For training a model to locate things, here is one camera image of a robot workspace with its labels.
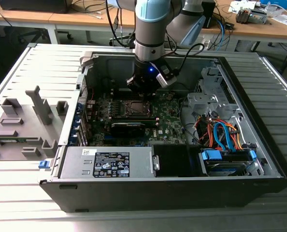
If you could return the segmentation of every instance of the blue latch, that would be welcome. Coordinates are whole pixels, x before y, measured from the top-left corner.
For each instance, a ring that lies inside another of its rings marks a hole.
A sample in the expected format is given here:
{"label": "blue latch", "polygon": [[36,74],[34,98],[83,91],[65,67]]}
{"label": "blue latch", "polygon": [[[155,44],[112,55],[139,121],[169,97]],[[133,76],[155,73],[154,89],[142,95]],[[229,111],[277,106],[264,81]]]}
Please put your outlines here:
{"label": "blue latch", "polygon": [[252,159],[257,158],[257,155],[256,155],[255,151],[253,151],[253,150],[250,151],[250,156],[252,157]]}
{"label": "blue latch", "polygon": [[42,160],[42,161],[39,162],[38,168],[39,169],[47,169],[47,168],[50,168],[49,165],[50,165],[49,161]]}
{"label": "blue latch", "polygon": [[217,150],[204,150],[202,153],[203,160],[221,160],[222,155],[220,151]]}

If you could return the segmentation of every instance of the desk clutter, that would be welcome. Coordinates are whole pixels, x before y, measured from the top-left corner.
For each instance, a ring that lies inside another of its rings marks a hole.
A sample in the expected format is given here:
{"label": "desk clutter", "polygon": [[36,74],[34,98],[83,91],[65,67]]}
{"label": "desk clutter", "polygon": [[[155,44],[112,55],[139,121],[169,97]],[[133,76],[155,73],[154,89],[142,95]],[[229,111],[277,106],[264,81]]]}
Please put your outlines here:
{"label": "desk clutter", "polygon": [[232,1],[228,12],[237,14],[236,22],[241,24],[265,24],[270,17],[287,25],[287,0]]}

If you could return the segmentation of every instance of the sticker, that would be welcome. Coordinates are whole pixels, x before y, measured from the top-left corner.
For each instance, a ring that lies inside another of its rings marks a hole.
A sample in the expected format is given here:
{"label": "sticker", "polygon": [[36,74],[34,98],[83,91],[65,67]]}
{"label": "sticker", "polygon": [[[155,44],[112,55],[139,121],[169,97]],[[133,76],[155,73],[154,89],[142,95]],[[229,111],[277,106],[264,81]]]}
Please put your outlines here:
{"label": "sticker", "polygon": [[17,140],[0,140],[1,143],[18,143]]}
{"label": "sticker", "polygon": [[96,152],[96,149],[92,150],[95,151],[93,170],[95,178],[129,177],[129,152]]}
{"label": "sticker", "polygon": [[94,156],[97,152],[96,149],[82,149],[82,156]]}

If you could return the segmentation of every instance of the barcode sticker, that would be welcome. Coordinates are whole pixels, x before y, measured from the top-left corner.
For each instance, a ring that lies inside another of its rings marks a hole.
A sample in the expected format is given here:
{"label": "barcode sticker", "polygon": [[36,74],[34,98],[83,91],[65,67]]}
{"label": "barcode sticker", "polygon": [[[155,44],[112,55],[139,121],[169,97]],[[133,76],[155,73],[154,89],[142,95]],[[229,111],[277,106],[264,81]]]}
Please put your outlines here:
{"label": "barcode sticker", "polygon": [[82,156],[94,156],[97,149],[82,149]]}

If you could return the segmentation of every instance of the blue plastic clip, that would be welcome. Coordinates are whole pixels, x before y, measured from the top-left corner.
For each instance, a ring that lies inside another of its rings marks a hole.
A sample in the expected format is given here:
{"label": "blue plastic clip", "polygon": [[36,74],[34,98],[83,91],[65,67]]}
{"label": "blue plastic clip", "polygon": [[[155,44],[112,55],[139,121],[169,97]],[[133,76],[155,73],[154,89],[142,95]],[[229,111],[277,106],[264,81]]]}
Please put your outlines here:
{"label": "blue plastic clip", "polygon": [[252,157],[253,160],[255,160],[257,158],[257,155],[256,155],[255,151],[253,151],[253,150],[250,151],[250,156]]}
{"label": "blue plastic clip", "polygon": [[50,167],[49,167],[49,164],[50,164],[49,161],[47,161],[47,160],[42,160],[42,161],[39,162],[38,168],[39,168],[39,169],[47,169],[47,168],[50,168]]}

